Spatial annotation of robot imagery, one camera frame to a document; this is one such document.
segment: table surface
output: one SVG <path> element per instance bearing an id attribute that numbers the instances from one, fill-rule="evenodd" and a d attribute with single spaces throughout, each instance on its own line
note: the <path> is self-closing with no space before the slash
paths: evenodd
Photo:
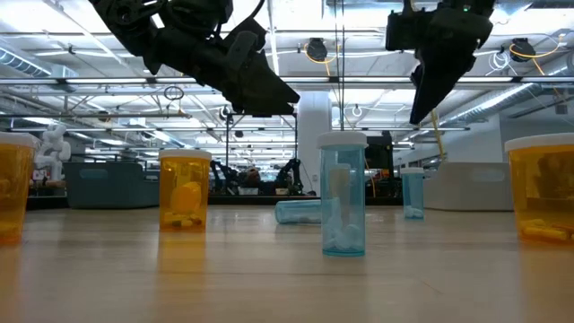
<path id="1" fill-rule="evenodd" d="M 272 207 L 211 207 L 206 234 L 157 215 L 29 212 L 0 248 L 0 321 L 574 321 L 574 251 L 521 246 L 511 213 L 371 207 L 364 258 L 323 256 L 318 226 Z"/>

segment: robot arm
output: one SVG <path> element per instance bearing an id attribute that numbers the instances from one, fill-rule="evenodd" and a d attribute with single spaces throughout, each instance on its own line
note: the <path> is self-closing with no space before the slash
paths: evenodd
<path id="1" fill-rule="evenodd" d="M 223 182 L 222 179 L 219 177 L 219 173 L 217 172 L 217 166 L 221 167 L 221 164 L 217 161 L 211 161 L 210 166 L 212 168 L 213 176 L 215 177 L 215 190 L 222 190 Z"/>
<path id="2" fill-rule="evenodd" d="M 90 0 L 117 39 L 157 74 L 168 65 L 222 92 L 238 113 L 292 113 L 299 95 L 269 67 L 266 31 L 254 17 L 265 0 L 225 39 L 231 0 Z M 152 17 L 159 15 L 164 27 Z"/>
<path id="3" fill-rule="evenodd" d="M 414 49 L 421 62 L 411 80 L 416 87 L 411 123 L 418 125 L 474 66 L 473 55 L 492 32 L 495 0 L 442 0 L 437 10 L 414 11 L 404 0 L 402 13 L 391 13 L 387 50 Z"/>
<path id="4" fill-rule="evenodd" d="M 298 159 L 291 159 L 281 170 L 275 179 L 275 183 L 279 188 L 287 188 L 289 186 L 287 178 L 289 178 L 289 172 L 293 170 L 293 183 L 292 186 L 297 190 L 297 193 L 302 194 L 303 182 L 301 182 L 299 166 L 301 161 Z"/>
<path id="5" fill-rule="evenodd" d="M 57 155 L 57 158 L 61 162 L 67 162 L 70 159 L 70 157 L 72 157 L 72 147 L 70 146 L 70 143 L 63 142 L 62 151 Z"/>

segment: fluorescent light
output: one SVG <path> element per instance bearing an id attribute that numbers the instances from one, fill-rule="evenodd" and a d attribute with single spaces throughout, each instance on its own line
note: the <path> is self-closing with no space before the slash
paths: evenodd
<path id="1" fill-rule="evenodd" d="M 108 79 L 81 79 L 81 78 L 70 78 L 66 79 L 70 84 L 137 84 L 137 83 L 147 83 L 144 78 L 108 78 Z"/>
<path id="2" fill-rule="evenodd" d="M 562 73 L 562 72 L 564 72 L 564 71 L 566 71 L 566 70 L 568 70 L 568 67 L 567 67 L 567 66 L 564 66 L 563 68 L 561 68 L 561 69 L 559 69 L 559 70 L 550 72 L 548 75 L 552 76 L 552 75 L 560 74 L 560 73 Z"/>
<path id="3" fill-rule="evenodd" d="M 481 57 L 481 56 L 484 56 L 484 55 L 491 55 L 491 54 L 497 54 L 497 53 L 500 53 L 500 50 L 499 50 L 499 49 L 496 49 L 496 50 L 487 50 L 487 51 L 483 51 L 483 52 L 474 52 L 473 55 L 474 55 L 475 57 Z"/>
<path id="4" fill-rule="evenodd" d="M 155 23 L 155 27 L 157 28 L 165 28 L 165 24 L 163 24 L 163 20 L 160 17 L 159 13 L 156 13 L 152 16 L 152 21 Z"/>
<path id="5" fill-rule="evenodd" d="M 155 79 L 157 83 L 197 83 L 193 77 L 158 77 Z"/>
<path id="6" fill-rule="evenodd" d="M 512 81 L 512 77 L 463 77 L 460 83 L 507 83 Z"/>
<path id="7" fill-rule="evenodd" d="M 101 142 L 103 142 L 104 144 L 111 144 L 111 145 L 124 145 L 126 144 L 125 142 L 121 141 L 121 140 L 115 140 L 115 139 L 99 139 Z"/>
<path id="8" fill-rule="evenodd" d="M 127 127 L 127 128 L 111 128 L 113 132 L 130 132 L 130 131 L 149 131 L 153 130 L 152 128 L 148 127 Z"/>
<path id="9" fill-rule="evenodd" d="M 555 74 L 558 74 L 562 72 L 562 70 L 559 70 L 557 72 L 555 72 Z M 564 76 L 532 76 L 532 77 L 523 77 L 522 78 L 523 82 L 542 82 L 542 83 L 552 83 L 552 82 L 560 82 L 560 83 L 571 83 L 574 82 L 574 77 L 564 77 Z"/>
<path id="10" fill-rule="evenodd" d="M 82 139 L 88 139 L 88 140 L 92 140 L 92 138 L 90 136 L 84 135 L 84 134 L 80 134 L 80 133 L 76 133 L 76 132 L 71 132 L 71 135 L 75 135 L 77 137 L 80 137 Z"/>
<path id="11" fill-rule="evenodd" d="M 54 119 L 49 118 L 24 118 L 24 120 L 47 126 L 55 125 L 57 123 Z"/>
<path id="12" fill-rule="evenodd" d="M 344 77 L 346 83 L 410 83 L 409 77 Z"/>
<path id="13" fill-rule="evenodd" d="M 327 83 L 328 77 L 282 77 L 286 83 Z"/>
<path id="14" fill-rule="evenodd" d="M 54 79 L 46 79 L 46 78 L 38 78 L 38 79 L 0 79 L 0 84 L 8 84 L 8 85 L 27 85 L 27 84 L 57 84 L 57 81 Z"/>

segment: lab equipment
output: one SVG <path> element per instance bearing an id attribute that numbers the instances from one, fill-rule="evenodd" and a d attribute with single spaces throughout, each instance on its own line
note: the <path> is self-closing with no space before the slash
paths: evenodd
<path id="1" fill-rule="evenodd" d="M 518 236 L 574 246 L 574 134 L 506 142 Z"/>
<path id="2" fill-rule="evenodd" d="M 279 224 L 321 223 L 321 200 L 282 201 L 275 206 Z"/>
<path id="3" fill-rule="evenodd" d="M 403 213 L 405 219 L 424 219 L 424 197 L 422 182 L 424 181 L 424 169 L 405 168 L 401 169 L 403 176 Z"/>
<path id="4" fill-rule="evenodd" d="M 0 133 L 0 245 L 22 239 L 36 140 Z"/>
<path id="5" fill-rule="evenodd" d="M 365 147 L 367 136 L 332 132 L 317 139 L 321 149 L 323 254 L 365 254 Z"/>
<path id="6" fill-rule="evenodd" d="M 279 170 L 275 179 L 276 188 L 288 188 L 289 193 L 295 196 L 303 195 L 303 182 L 301 182 L 300 169 L 301 161 L 293 158 Z"/>
<path id="7" fill-rule="evenodd" d="M 52 180 L 62 180 L 62 162 L 67 162 L 72 156 L 70 144 L 64 141 L 65 132 L 63 125 L 49 125 L 35 153 L 34 167 L 36 170 L 49 167 Z"/>
<path id="8" fill-rule="evenodd" d="M 211 159 L 199 150 L 160 152 L 160 231 L 205 229 Z"/>

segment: metal pipe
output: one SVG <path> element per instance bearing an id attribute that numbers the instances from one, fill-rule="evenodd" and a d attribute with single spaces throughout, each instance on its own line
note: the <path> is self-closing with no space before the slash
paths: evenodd
<path id="1" fill-rule="evenodd" d="M 219 91 L 216 91 L 211 88 L 182 88 L 181 89 L 184 94 L 221 94 Z M 26 94 L 28 91 L 15 91 L 18 93 Z M 61 92 L 61 91 L 50 91 L 50 90 L 41 90 L 38 92 L 34 92 L 35 96 L 139 96 L 139 95 L 152 95 L 157 93 L 157 89 L 154 88 L 121 88 L 121 89 L 106 89 L 106 88 L 99 88 L 99 89 L 78 89 L 76 92 Z"/>
<path id="2" fill-rule="evenodd" d="M 56 11 L 57 13 L 60 13 L 63 17 L 65 17 L 66 19 L 68 19 L 70 22 L 72 22 L 73 24 L 75 24 L 76 26 L 78 26 L 78 28 L 82 31 L 82 34 L 87 37 L 88 39 L 90 39 L 94 44 L 96 44 L 96 46 L 98 46 L 99 48 L 101 48 L 103 51 L 105 51 L 106 53 L 108 53 L 108 55 L 112 56 L 120 65 L 122 65 L 123 67 L 126 67 L 128 69 L 130 69 L 132 72 L 134 72 L 136 75 L 141 75 L 142 72 L 136 70 L 135 68 L 133 68 L 132 66 L 130 66 L 125 60 L 124 58 L 119 57 L 118 55 L 114 54 L 114 52 L 111 51 L 111 49 L 109 49 L 106 45 L 104 45 L 104 43 L 102 43 L 99 39 L 97 39 L 96 37 L 94 37 L 87 29 L 85 29 L 79 22 L 77 22 L 74 18 L 72 18 L 69 14 L 67 14 L 64 11 L 64 8 L 60 5 L 60 4 L 55 4 L 50 0 L 44 0 L 44 3 L 47 4 L 50 8 L 52 8 L 54 11 Z"/>
<path id="3" fill-rule="evenodd" d="M 195 105 L 197 107 L 199 107 L 200 109 L 202 109 L 204 111 L 204 114 L 215 124 L 215 125 L 221 125 L 222 122 L 220 120 L 218 120 L 217 118 L 215 118 L 211 112 L 209 112 L 209 110 L 207 109 L 207 107 L 195 96 L 195 95 L 188 95 L 187 96 L 192 102 L 195 103 Z"/>
<path id="4" fill-rule="evenodd" d="M 225 118 L 225 166 L 230 166 L 230 121 L 231 114 Z M 225 191 L 227 191 L 227 180 L 225 181 Z"/>
<path id="5" fill-rule="evenodd" d="M 167 114 L 161 114 L 161 113 L 156 113 L 156 114 L 77 114 L 77 115 L 70 115 L 70 114 L 34 114 L 34 115 L 30 115 L 30 114 L 5 114 L 5 115 L 0 115 L 0 119 L 1 118 L 70 118 L 70 119 L 76 119 L 76 118 L 166 118 L 166 117 L 170 117 L 170 118 L 187 118 L 187 116 L 184 115 L 179 115 L 179 114 L 175 114 L 175 115 L 167 115 Z"/>
<path id="6" fill-rule="evenodd" d="M 316 37 L 330 37 L 335 36 L 335 31 L 330 30 L 277 30 L 275 31 L 277 35 L 285 36 L 295 36 L 308 38 L 309 34 L 317 35 Z M 377 29 L 366 29 L 366 30 L 349 30 L 345 33 L 353 36 L 378 36 L 385 37 L 384 30 Z M 95 38 L 99 39 L 114 39 L 111 32 L 93 32 L 91 34 Z M 222 31 L 221 36 L 224 38 L 229 35 L 228 32 Z M 81 32 L 0 32 L 0 37 L 5 39 L 34 39 L 34 38 L 73 38 L 73 37 L 84 37 Z"/>
<path id="7" fill-rule="evenodd" d="M 273 57 L 273 68 L 279 74 L 279 55 L 277 55 L 277 38 L 275 37 L 273 0 L 267 0 L 267 11 L 269 12 L 269 36 L 271 40 L 271 56 Z"/>

